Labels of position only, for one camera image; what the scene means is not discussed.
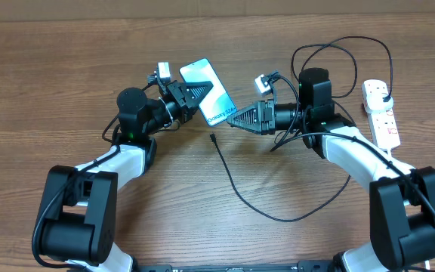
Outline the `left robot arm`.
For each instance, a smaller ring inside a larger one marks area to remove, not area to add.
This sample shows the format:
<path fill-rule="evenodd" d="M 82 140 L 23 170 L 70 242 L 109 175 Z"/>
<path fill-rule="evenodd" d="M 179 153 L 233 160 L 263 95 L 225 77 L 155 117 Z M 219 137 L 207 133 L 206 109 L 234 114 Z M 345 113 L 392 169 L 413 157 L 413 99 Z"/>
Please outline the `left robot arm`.
<path fill-rule="evenodd" d="M 126 88 L 117 97 L 118 114 L 110 150 L 78 166 L 56 165 L 45 182 L 32 235 L 32 254 L 43 267 L 73 271 L 136 271 L 136 258 L 115 242 L 119 189 L 144 175 L 153 164 L 153 134 L 174 122 L 192 119 L 212 90 L 210 81 L 159 86 L 149 99 L 142 88 Z"/>

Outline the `Samsung Galaxy smartphone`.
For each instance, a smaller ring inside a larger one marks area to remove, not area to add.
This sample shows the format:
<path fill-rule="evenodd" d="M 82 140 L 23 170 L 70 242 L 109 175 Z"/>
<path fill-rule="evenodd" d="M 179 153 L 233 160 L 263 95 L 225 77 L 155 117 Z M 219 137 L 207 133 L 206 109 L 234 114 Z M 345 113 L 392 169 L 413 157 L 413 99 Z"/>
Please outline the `Samsung Galaxy smartphone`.
<path fill-rule="evenodd" d="M 210 82 L 212 84 L 211 90 L 199 104 L 199 109 L 208 125 L 218 125 L 237 111 L 236 105 L 207 58 L 182 66 L 179 72 L 186 83 Z"/>

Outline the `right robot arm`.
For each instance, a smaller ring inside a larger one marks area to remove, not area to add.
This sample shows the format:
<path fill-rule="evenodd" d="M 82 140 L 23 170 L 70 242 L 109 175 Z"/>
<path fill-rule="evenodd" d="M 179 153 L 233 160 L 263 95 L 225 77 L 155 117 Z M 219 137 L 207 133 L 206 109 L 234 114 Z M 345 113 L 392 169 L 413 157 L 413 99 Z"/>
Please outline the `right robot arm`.
<path fill-rule="evenodd" d="M 370 241 L 339 252 L 324 271 L 420 271 L 435 259 L 435 168 L 400 162 L 363 137 L 336 113 L 328 70 L 298 76 L 295 104 L 262 100 L 227 123 L 255 134 L 297 131 L 307 148 L 345 170 L 369 194 Z"/>

